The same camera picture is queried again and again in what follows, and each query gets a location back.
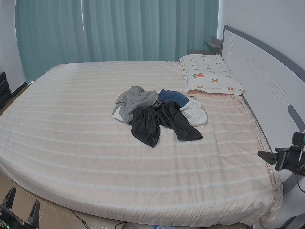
floor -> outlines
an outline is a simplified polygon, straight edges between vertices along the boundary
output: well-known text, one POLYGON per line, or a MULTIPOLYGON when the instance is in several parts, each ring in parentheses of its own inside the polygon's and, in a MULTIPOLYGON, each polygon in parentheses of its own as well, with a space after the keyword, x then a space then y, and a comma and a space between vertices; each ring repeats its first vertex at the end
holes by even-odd
MULTIPOLYGON (((0 110, 0 115, 4 110, 26 89, 26 87, 14 98, 12 98, 6 106, 0 110)), ((19 216, 22 220, 27 221, 30 210, 32 209, 35 199, 40 203, 39 228, 40 229, 85 229, 84 224, 71 212, 70 209, 54 204, 44 198, 36 196, 33 193, 26 191, 16 183, 7 178, 0 172, 0 203, 6 196, 10 188, 16 188, 15 200, 12 207, 12 212, 19 216)), ((115 225, 121 221, 106 219, 98 216, 89 215, 82 212, 74 211, 74 213, 85 221, 90 229, 114 229, 115 225)), ((246 225, 237 223, 234 225, 224 226, 215 225, 207 227, 208 229, 246 229, 246 225)))

bed sheet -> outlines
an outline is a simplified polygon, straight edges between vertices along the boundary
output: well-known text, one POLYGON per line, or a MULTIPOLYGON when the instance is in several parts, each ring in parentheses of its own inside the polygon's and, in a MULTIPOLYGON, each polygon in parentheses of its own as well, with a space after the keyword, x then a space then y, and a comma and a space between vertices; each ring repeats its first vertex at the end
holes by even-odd
POLYGON ((192 93, 207 112, 202 140, 161 126, 151 148, 112 117, 131 85, 183 91, 179 62, 59 65, 0 117, 0 169, 28 191, 96 216, 166 226, 268 227, 282 201, 267 143, 241 96, 192 93))

floral pillowcase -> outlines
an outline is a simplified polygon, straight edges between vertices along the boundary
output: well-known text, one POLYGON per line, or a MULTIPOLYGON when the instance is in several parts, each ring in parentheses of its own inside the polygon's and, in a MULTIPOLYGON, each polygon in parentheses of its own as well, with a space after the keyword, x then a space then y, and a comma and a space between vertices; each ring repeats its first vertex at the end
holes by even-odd
POLYGON ((220 55, 189 54, 180 62, 186 91, 241 95, 244 90, 220 55))

black garment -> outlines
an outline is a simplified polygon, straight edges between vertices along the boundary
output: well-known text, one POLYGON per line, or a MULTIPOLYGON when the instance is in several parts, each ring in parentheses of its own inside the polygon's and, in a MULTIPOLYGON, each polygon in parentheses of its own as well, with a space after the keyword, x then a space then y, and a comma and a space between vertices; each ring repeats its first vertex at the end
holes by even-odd
POLYGON ((159 125, 171 128, 178 140, 194 141, 202 139, 201 133, 192 127, 181 113, 180 106, 175 101, 156 101, 158 103, 146 109, 137 108, 133 112, 132 135, 141 142, 154 147, 159 140, 159 125))

curtain fold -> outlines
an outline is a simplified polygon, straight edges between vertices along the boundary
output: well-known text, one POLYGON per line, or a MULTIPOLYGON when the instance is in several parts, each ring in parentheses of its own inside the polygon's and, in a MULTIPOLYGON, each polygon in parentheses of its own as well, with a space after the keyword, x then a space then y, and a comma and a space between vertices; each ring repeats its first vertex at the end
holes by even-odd
POLYGON ((177 61, 216 36, 218 0, 17 0, 28 82, 73 62, 177 61))

